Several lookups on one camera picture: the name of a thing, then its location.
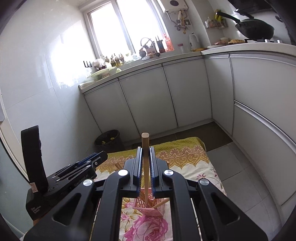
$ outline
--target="pink basket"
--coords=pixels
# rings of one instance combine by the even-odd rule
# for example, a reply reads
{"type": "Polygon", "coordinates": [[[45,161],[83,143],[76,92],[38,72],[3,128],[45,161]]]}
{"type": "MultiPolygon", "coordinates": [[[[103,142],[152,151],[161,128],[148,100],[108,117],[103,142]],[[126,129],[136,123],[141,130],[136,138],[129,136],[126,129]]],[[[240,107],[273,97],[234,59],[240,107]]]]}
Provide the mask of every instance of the pink basket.
{"type": "MultiPolygon", "coordinates": [[[[148,199],[153,202],[154,197],[152,195],[151,188],[148,190],[148,199]]],[[[157,203],[160,203],[163,200],[163,198],[157,199],[155,202],[155,205],[157,203]]],[[[147,216],[158,216],[163,217],[164,211],[165,211],[165,205],[161,205],[157,208],[151,208],[151,207],[145,207],[145,200],[142,200],[140,197],[137,197],[135,199],[135,202],[133,204],[133,209],[139,210],[141,213],[147,216]]]]}

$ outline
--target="trash can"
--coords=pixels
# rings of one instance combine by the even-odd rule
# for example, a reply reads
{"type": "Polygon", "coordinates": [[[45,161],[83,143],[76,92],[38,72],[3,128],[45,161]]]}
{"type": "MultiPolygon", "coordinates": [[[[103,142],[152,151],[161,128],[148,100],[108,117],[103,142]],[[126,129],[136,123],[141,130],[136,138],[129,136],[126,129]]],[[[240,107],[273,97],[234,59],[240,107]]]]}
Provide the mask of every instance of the trash can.
{"type": "Polygon", "coordinates": [[[119,130],[106,131],[94,141],[94,144],[98,152],[112,153],[125,150],[119,130]]]}

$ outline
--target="wok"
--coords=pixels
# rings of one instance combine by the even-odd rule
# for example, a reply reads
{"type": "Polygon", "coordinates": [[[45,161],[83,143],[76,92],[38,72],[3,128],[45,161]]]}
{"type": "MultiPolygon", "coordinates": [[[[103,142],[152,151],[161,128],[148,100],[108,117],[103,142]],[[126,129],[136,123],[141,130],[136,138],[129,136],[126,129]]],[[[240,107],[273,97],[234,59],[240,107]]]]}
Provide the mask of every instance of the wok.
{"type": "Polygon", "coordinates": [[[216,12],[217,15],[220,15],[225,18],[230,18],[235,21],[237,24],[235,27],[248,39],[257,41],[259,39],[271,39],[274,35],[273,26],[268,23],[254,18],[252,15],[244,12],[239,12],[241,15],[245,15],[248,18],[244,20],[239,20],[227,13],[216,12]]]}

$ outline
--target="pink plastic basket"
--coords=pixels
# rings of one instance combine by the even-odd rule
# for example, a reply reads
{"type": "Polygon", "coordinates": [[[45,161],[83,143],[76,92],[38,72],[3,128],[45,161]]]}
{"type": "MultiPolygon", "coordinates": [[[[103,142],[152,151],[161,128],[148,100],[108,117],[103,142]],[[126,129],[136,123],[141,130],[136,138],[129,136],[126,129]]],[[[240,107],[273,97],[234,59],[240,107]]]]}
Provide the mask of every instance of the pink plastic basket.
{"type": "MultiPolygon", "coordinates": [[[[151,202],[153,202],[154,197],[152,195],[152,191],[149,188],[148,190],[148,199],[151,200],[151,202]]],[[[160,203],[163,200],[163,198],[157,199],[156,203],[160,203]]],[[[133,209],[137,209],[139,210],[141,213],[143,213],[144,215],[147,216],[159,216],[159,217],[163,217],[164,211],[165,211],[165,205],[161,205],[158,208],[151,208],[151,207],[145,207],[145,200],[142,200],[140,197],[137,197],[137,199],[135,200],[134,204],[133,204],[133,209]]]]}

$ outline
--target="countertop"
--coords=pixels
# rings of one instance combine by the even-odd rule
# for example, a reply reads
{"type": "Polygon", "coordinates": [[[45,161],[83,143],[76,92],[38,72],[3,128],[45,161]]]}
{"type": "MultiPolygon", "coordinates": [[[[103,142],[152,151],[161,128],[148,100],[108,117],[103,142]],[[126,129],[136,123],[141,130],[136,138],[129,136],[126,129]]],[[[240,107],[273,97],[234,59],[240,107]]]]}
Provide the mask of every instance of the countertop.
{"type": "Polygon", "coordinates": [[[162,64],[165,62],[170,62],[174,60],[179,60],[183,58],[190,58],[190,57],[196,57],[196,56],[205,56],[209,54],[216,54],[216,53],[225,53],[225,52],[236,52],[236,51],[266,51],[266,52],[274,52],[274,53],[282,53],[287,54],[290,56],[296,57],[296,46],[289,45],[289,44],[282,44],[282,43],[244,43],[244,44],[236,44],[236,45],[228,45],[223,47],[218,47],[214,49],[208,49],[201,52],[193,52],[193,53],[185,53],[185,54],[179,54],[179,55],[173,55],[169,57],[159,58],[153,61],[149,62],[143,62],[142,64],[139,64],[137,66],[128,68],[126,70],[123,70],[119,73],[113,74],[111,76],[108,76],[104,79],[101,79],[97,82],[91,82],[91,83],[83,83],[80,84],[79,90],[81,93],[85,93],[92,88],[95,88],[101,84],[104,84],[110,80],[113,80],[115,78],[121,77],[123,75],[129,74],[131,72],[147,68],[153,65],[162,64]]]}

